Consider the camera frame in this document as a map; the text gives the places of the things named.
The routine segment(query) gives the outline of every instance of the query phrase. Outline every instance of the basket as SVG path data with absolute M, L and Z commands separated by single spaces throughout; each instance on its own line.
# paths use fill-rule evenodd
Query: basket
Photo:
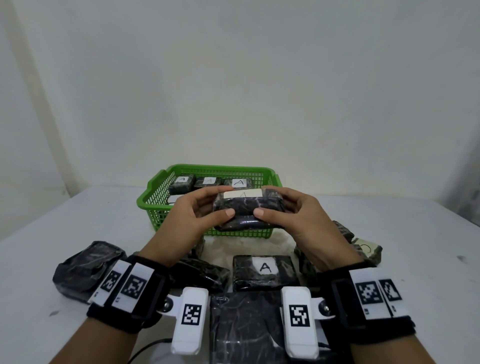
M 148 182 L 146 191 L 137 199 L 137 206 L 147 211 L 148 217 L 155 230 L 158 230 L 173 207 L 167 204 L 169 196 L 168 186 L 170 186 L 177 177 L 192 173 L 197 177 L 215 176 L 221 177 L 222 179 L 250 178 L 254 188 L 268 185 L 282 187 L 278 174 L 275 174 L 275 171 L 270 168 L 175 164 L 157 173 L 157 175 Z M 272 235 L 272 229 L 244 231 L 217 231 L 210 229 L 205 235 L 244 236 L 268 239 Z

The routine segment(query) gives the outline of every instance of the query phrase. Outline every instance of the white table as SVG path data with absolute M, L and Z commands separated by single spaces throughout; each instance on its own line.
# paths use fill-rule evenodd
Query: white table
M 154 233 L 135 203 L 142 191 L 92 187 L 0 242 L 0 363 L 47 363 L 79 327 L 87 306 L 60 295 L 53 272 L 94 240 L 127 254 L 139 250 Z M 332 219 L 384 247 L 382 266 L 403 293 L 418 337 L 437 363 L 478 363 L 480 228 L 428 200 L 317 198 Z M 281 230 L 268 241 L 219 237 L 207 239 L 203 258 L 229 267 L 233 255 L 291 254 L 293 246 Z M 164 317 L 140 334 L 135 349 L 171 337 L 173 325 L 174 319 Z M 207 359 L 208 334 L 203 347 L 188 361 Z M 142 355 L 138 363 L 151 356 Z

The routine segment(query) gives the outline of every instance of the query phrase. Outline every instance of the black wristband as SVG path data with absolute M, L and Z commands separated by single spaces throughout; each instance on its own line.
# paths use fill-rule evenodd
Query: black wristband
M 122 331 L 136 334 L 143 328 L 153 326 L 162 317 L 157 310 L 164 304 L 170 289 L 170 280 L 168 277 L 168 268 L 157 262 L 137 255 L 131 255 L 125 261 L 131 263 L 130 268 L 118 281 L 118 284 L 110 293 L 105 304 L 100 306 L 92 303 L 88 309 L 87 316 Z M 129 273 L 135 263 L 150 267 L 154 269 L 154 272 L 148 280 L 133 311 L 129 313 L 112 307 L 112 303 L 128 279 Z
M 374 344 L 415 334 L 415 324 L 409 316 L 365 318 L 350 271 L 371 267 L 375 265 L 364 261 L 322 273 L 321 295 L 336 315 L 339 331 L 336 336 L 342 336 L 349 343 Z

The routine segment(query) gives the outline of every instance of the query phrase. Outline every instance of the hand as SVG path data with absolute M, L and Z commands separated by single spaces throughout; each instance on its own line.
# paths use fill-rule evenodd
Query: hand
M 287 212 L 256 208 L 253 214 L 282 226 L 317 268 L 324 271 L 363 261 L 315 197 L 290 188 L 268 188 L 283 196 Z
M 174 265 L 208 229 L 235 215 L 232 208 L 212 212 L 216 195 L 232 190 L 231 186 L 204 187 L 180 197 L 139 255 L 167 267 Z

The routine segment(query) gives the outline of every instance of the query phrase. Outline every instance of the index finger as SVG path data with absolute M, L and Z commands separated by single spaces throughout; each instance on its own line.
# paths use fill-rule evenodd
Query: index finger
M 297 202 L 304 195 L 300 191 L 292 190 L 291 188 L 287 187 L 263 186 L 262 188 L 271 188 L 292 202 Z
M 204 187 L 199 190 L 190 192 L 186 194 L 184 197 L 188 198 L 190 202 L 195 202 L 201 200 L 206 197 L 215 196 L 220 192 L 226 191 L 233 191 L 234 188 L 232 186 L 213 186 L 213 187 Z

